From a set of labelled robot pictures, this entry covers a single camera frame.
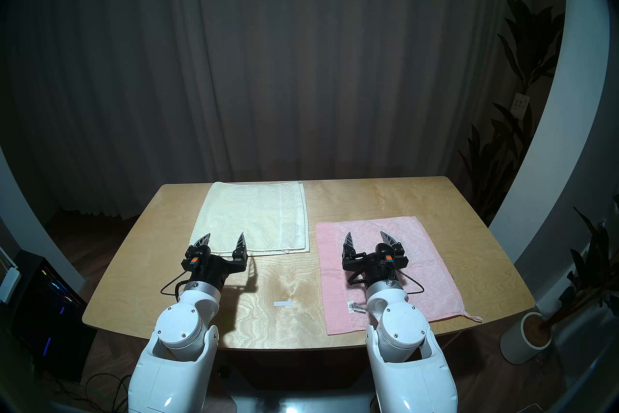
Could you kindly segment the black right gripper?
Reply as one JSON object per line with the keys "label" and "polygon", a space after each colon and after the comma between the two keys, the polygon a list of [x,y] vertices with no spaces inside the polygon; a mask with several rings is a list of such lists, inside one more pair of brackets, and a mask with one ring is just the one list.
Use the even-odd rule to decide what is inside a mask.
{"label": "black right gripper", "polygon": [[363,283],[369,287],[379,281],[396,280],[396,270],[407,267],[409,258],[405,255],[401,242],[381,231],[383,242],[376,245],[373,253],[357,253],[352,233],[345,236],[342,253],[342,268],[352,272],[348,284]]}

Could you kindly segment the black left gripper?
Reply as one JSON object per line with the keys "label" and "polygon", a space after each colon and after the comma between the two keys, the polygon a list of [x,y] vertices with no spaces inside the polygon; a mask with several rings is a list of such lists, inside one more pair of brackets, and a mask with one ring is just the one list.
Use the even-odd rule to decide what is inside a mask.
{"label": "black left gripper", "polygon": [[202,282],[221,292],[230,274],[246,270],[248,252],[244,233],[239,236],[231,261],[213,255],[208,246],[209,240],[210,233],[190,245],[185,253],[185,259],[182,260],[181,265],[184,271],[191,274],[189,280],[185,281],[185,284],[188,285],[186,289]]}

